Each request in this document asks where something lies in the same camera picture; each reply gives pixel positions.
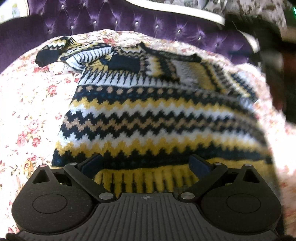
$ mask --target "knit sweater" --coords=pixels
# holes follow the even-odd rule
[[[61,61],[82,73],[65,114],[52,166],[104,157],[95,181],[120,192],[181,192],[197,181],[195,153],[240,168],[252,163],[273,180],[253,89],[238,74],[198,55],[156,51],[139,43],[111,47],[62,37],[36,63]]]

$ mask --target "velvet headboard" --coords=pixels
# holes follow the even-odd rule
[[[144,0],[28,0],[28,5],[28,17],[0,25],[0,73],[23,53],[50,38],[100,29],[131,30],[189,43],[220,53],[235,64],[247,62],[248,58],[231,52],[252,52],[242,33],[221,30],[222,17],[198,9],[160,4],[165,5],[160,11],[156,10],[158,3]]]

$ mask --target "metal screw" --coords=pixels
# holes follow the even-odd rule
[[[113,198],[113,194],[110,192],[103,192],[99,195],[99,198],[102,200],[109,200],[109,199]]]
[[[184,199],[184,200],[191,200],[191,199],[193,199],[194,197],[195,197],[194,194],[191,193],[191,192],[183,192],[183,193],[181,194],[181,198]]]

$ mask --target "floral bedspread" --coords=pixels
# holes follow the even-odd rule
[[[255,104],[256,113],[274,153],[287,233],[296,237],[296,127],[285,124],[282,114],[272,108],[265,78],[254,66],[234,66],[221,55],[131,31],[101,30],[74,38],[112,45],[143,41],[155,49],[198,53],[231,71],[243,71],[260,97]],[[80,74],[63,63],[43,68],[35,64],[38,50],[46,43],[19,57],[0,75],[0,237],[18,232],[11,215],[13,201],[37,166],[50,165],[57,133],[80,78]]]

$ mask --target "ribbed plastic surface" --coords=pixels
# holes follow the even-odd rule
[[[83,225],[67,233],[46,236],[22,231],[27,241],[272,241],[272,231],[235,235],[209,224],[192,203],[172,194],[122,194],[100,204]]]

